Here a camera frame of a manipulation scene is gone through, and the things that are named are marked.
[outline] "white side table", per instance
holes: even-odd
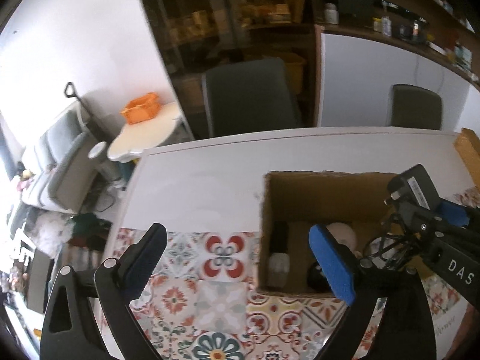
[[[171,141],[174,132],[182,125],[182,111],[177,103],[162,105],[157,116],[145,122],[125,124],[109,147],[107,156],[111,161],[128,162],[140,157],[142,152]],[[190,140],[188,134],[179,138]]]

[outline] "screw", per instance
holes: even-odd
[[[61,275],[67,275],[68,273],[70,273],[70,267],[68,265],[62,267],[62,269],[60,269],[60,274]]]
[[[417,270],[413,266],[408,266],[405,268],[405,272],[409,275],[414,275],[417,273]]]
[[[117,265],[116,259],[106,259],[105,262],[103,263],[103,266],[105,268],[113,268],[116,265]]]
[[[369,259],[361,259],[360,266],[368,269],[373,266],[373,263]]]

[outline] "cardboard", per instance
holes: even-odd
[[[307,286],[307,271],[315,257],[308,234],[316,223],[348,223],[357,235],[357,250],[382,233],[381,222],[388,214],[383,200],[388,197],[391,173],[270,172],[265,176],[262,206],[262,238],[258,265],[261,294],[291,298],[328,298]],[[289,224],[290,272],[281,289],[267,283],[270,235],[274,221]]]
[[[480,188],[480,139],[474,131],[462,128],[454,147],[468,169],[477,188]]]

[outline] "gray sofa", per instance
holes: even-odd
[[[25,204],[75,214],[97,174],[88,152],[98,141],[82,131],[74,110],[65,112],[22,156],[35,175],[22,191]]]

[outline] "blue gripper pad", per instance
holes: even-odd
[[[436,212],[453,226],[463,227],[470,222],[465,208],[448,200],[442,199]]]
[[[355,300],[354,273],[338,253],[338,247],[342,245],[321,225],[310,229],[309,244],[334,295],[351,306]]]

